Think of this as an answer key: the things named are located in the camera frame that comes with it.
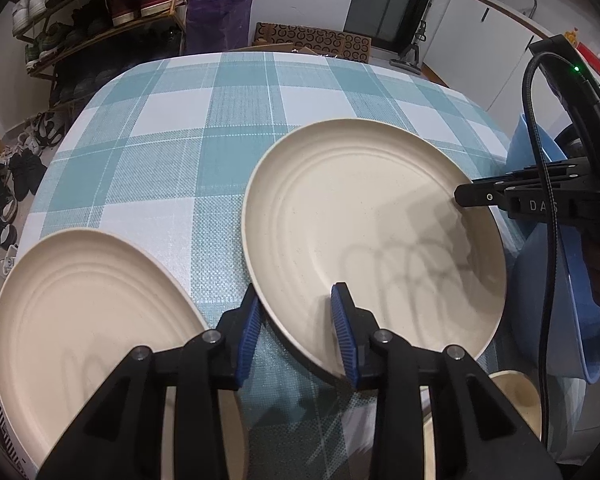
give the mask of table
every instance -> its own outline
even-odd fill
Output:
[[[60,229],[112,232],[157,258],[214,326],[239,305],[249,283],[240,208],[257,161],[295,127],[342,117],[414,132],[471,178],[503,171],[508,139],[491,118],[462,94],[421,78],[301,54],[159,60],[109,82],[77,118],[40,185],[18,256]],[[494,216],[510,266],[523,239],[512,222],[498,211]],[[506,316],[478,362],[488,372],[532,373],[518,357]],[[584,388],[571,381],[554,387],[559,450]],[[569,400],[567,390],[579,393]],[[374,396],[312,376],[270,326],[240,397],[250,428],[250,478],[366,477]]]

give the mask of plastic bag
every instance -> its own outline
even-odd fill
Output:
[[[189,0],[186,54],[248,45],[253,0]]]

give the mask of kitchen counter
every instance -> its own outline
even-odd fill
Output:
[[[530,30],[532,33],[534,33],[536,36],[538,36],[542,40],[546,40],[547,38],[556,36],[557,34],[562,34],[564,32],[564,31],[555,32],[555,33],[551,32],[550,30],[547,30],[546,28],[544,28],[542,25],[539,25],[539,23],[536,23],[535,21],[530,19],[528,16],[525,16],[524,14],[522,14],[521,12],[519,12],[516,9],[513,9],[512,7],[506,6],[505,4],[503,4],[502,2],[500,2],[498,0],[479,0],[479,1],[487,4],[488,6],[493,7],[494,9],[499,10],[506,16],[509,16],[512,20],[515,20],[516,22],[520,23],[520,25],[523,25],[524,27],[528,28],[528,30]],[[600,85],[600,74],[598,74],[598,72],[596,72],[593,69],[591,69],[590,71],[593,74],[593,77],[596,79],[596,81]]]

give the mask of floor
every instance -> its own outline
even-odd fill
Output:
[[[45,148],[40,154],[40,160],[42,164],[45,166],[49,166],[49,163],[54,158],[56,151],[58,150],[58,146],[52,148]],[[8,186],[13,190],[13,184],[11,183],[11,179],[8,182]],[[22,202],[18,203],[18,212],[16,213],[16,218],[13,219],[13,226],[16,228],[18,232],[18,238],[16,244],[20,241],[20,235],[22,234],[22,229],[24,227],[24,222],[29,215],[29,211],[31,209],[31,205],[33,204],[33,199],[35,197],[29,193]],[[0,276],[4,276],[2,273],[2,264],[4,262],[4,257],[6,256],[7,251],[0,247]]]

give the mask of shoe rack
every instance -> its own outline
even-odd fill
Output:
[[[76,0],[63,0],[60,4],[56,5],[55,7],[52,7],[51,9],[47,9],[42,15],[38,16],[35,20],[32,20],[29,23],[29,25],[27,25],[27,28],[24,29],[23,31],[21,31],[21,33],[18,34],[16,36],[16,38],[21,41],[26,41],[27,43],[33,43],[33,41],[34,41],[33,37],[32,37],[33,34],[31,36],[27,36],[27,33],[32,31],[33,27],[37,23],[40,23],[40,22],[44,22],[42,30],[46,31],[46,28],[48,27],[50,18],[56,12],[58,12],[58,10],[64,9],[66,6],[68,6],[69,4],[71,4],[75,1]],[[126,32],[128,30],[131,30],[133,28],[142,27],[143,25],[147,25],[149,23],[153,23],[158,20],[166,20],[166,19],[173,20],[178,25],[180,30],[182,30],[182,33],[184,34],[184,31],[185,31],[184,20],[178,14],[177,10],[180,6],[185,5],[186,2],[187,2],[187,0],[171,0],[170,8],[167,10],[164,10],[163,12],[160,12],[158,14],[152,14],[151,16],[140,17],[131,22],[124,23],[123,25],[120,25],[117,27],[115,27],[115,26],[111,27],[111,28],[107,29],[106,31],[104,31],[103,33],[93,36],[92,38],[87,38],[86,40],[82,41],[79,44],[76,44],[70,48],[66,48],[66,49],[60,51],[56,56],[53,56],[52,58],[47,59],[45,62],[40,62],[35,67],[35,69],[33,69],[31,72],[29,72],[29,75],[32,77],[40,78],[40,79],[48,79],[48,80],[54,81],[56,79],[55,74],[53,74],[53,75],[47,74],[47,73],[44,73],[44,71],[46,69],[48,69],[49,67],[55,65],[60,60],[65,59],[65,58],[71,56],[71,54],[74,54],[75,52],[78,52],[84,48],[87,48],[88,46],[90,46],[92,44],[98,43],[99,41],[106,40],[107,38],[111,38],[113,36],[116,36],[118,34]]]

